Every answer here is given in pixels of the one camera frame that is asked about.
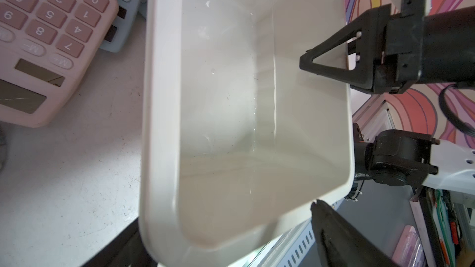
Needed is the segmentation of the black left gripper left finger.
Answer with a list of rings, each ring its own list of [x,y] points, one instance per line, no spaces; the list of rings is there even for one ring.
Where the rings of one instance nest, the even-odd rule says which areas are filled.
[[[312,203],[310,210],[315,243],[323,267],[397,266],[323,200]]]

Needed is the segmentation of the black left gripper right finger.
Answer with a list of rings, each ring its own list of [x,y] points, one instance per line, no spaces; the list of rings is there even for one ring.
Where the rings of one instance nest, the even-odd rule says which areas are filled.
[[[299,68],[349,84],[354,90],[366,94],[382,94],[377,71],[382,69],[386,27],[391,19],[391,5],[367,10],[334,35],[313,49],[307,50],[299,60]],[[319,59],[337,47],[345,47],[346,59],[353,58],[353,69],[342,69],[323,64]]]

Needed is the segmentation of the white plastic storage box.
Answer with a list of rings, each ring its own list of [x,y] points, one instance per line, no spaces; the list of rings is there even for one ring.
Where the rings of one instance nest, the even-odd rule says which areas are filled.
[[[341,200],[350,88],[300,57],[345,0],[148,0],[139,226],[167,267],[225,267]]]

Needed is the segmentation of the pink calculator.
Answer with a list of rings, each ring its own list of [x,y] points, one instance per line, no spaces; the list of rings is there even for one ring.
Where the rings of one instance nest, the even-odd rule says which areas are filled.
[[[1,120],[42,127],[77,90],[116,0],[1,0]]]

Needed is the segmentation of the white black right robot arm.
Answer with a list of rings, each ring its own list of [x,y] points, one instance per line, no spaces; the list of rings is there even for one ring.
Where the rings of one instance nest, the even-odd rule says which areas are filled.
[[[475,193],[475,151],[429,134],[389,129],[373,142],[353,126],[355,180]]]

